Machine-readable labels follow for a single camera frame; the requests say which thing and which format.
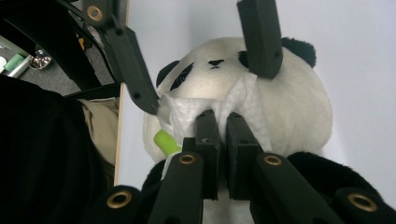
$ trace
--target white surface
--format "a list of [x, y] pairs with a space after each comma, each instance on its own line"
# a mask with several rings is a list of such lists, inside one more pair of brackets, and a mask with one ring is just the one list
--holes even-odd
[[125, 85], [122, 85], [122, 116], [120, 116], [120, 156], [116, 185], [128, 185], [141, 189], [154, 161], [143, 148], [143, 111], [131, 100]]
[[[282, 35], [308, 41], [317, 49], [316, 71], [334, 111], [333, 135], [324, 155], [358, 171], [396, 208], [396, 2], [276, 3]], [[136, 32], [152, 79], [210, 38], [241, 36], [235, 4], [236, 0], [131, 0], [129, 26]], [[128, 114], [131, 120], [125, 122], [135, 129], [130, 144], [136, 149], [122, 155], [122, 162], [129, 164], [121, 164], [125, 170], [120, 180], [134, 184], [149, 171], [136, 165], [151, 161], [140, 159], [146, 154], [139, 140], [142, 113], [133, 108]]]

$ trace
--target tissue paper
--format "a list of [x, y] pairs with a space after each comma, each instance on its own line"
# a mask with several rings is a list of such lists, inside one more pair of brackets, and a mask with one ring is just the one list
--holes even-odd
[[163, 130], [173, 135], [177, 144], [182, 146], [185, 137], [194, 137], [195, 119], [207, 109], [215, 112], [219, 133], [223, 140], [227, 118], [231, 113], [236, 112], [245, 118], [262, 149], [272, 151], [261, 93], [257, 86], [257, 76], [248, 72], [242, 74], [221, 101], [176, 98], [170, 93], [165, 93], [160, 99], [158, 119]]

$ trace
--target green object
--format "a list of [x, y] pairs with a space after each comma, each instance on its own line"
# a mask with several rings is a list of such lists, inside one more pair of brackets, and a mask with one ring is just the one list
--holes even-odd
[[4, 65], [4, 69], [8, 72], [12, 72], [21, 62], [23, 62], [23, 57], [19, 54], [14, 55], [6, 65]]
[[175, 139], [164, 130], [160, 130], [155, 134], [154, 143], [163, 151], [166, 156], [181, 150]]

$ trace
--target panda ear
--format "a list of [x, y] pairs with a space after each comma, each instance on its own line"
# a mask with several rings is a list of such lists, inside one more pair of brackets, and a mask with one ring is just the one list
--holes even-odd
[[290, 50], [293, 54], [306, 61], [311, 67], [317, 64], [315, 48], [310, 43], [296, 40], [294, 38], [283, 37], [282, 46]]
[[172, 69], [174, 69], [174, 67], [178, 65], [179, 62], [180, 61], [174, 61], [166, 65], [163, 69], [161, 69], [161, 71], [158, 73], [157, 76], [157, 82], [156, 82], [157, 87], [163, 82], [163, 80], [166, 78], [166, 76], [168, 76], [168, 74], [172, 71]]

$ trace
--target brass grommet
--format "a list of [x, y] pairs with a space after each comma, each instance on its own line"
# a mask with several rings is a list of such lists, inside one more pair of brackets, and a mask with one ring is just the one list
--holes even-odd
[[101, 21], [103, 18], [103, 13], [100, 10], [99, 7], [96, 6], [89, 6], [87, 8], [87, 13], [88, 16], [93, 20], [93, 21]]
[[376, 203], [364, 195], [351, 193], [348, 194], [347, 198], [353, 205], [366, 212], [375, 212], [378, 209]]
[[264, 161], [270, 165], [280, 165], [282, 163], [282, 160], [277, 156], [266, 156]]
[[195, 157], [190, 154], [187, 154], [187, 155], [183, 155], [183, 156], [179, 157], [178, 161], [180, 161], [183, 164], [188, 165], [188, 164], [192, 164], [195, 162]]
[[[119, 196], [123, 196], [125, 197], [125, 199], [122, 202], [116, 202], [115, 199]], [[110, 197], [108, 197], [107, 206], [114, 209], [122, 208], [123, 206], [127, 205], [131, 200], [131, 192], [129, 192], [128, 190], [120, 190], [119, 192], [115, 192]]]

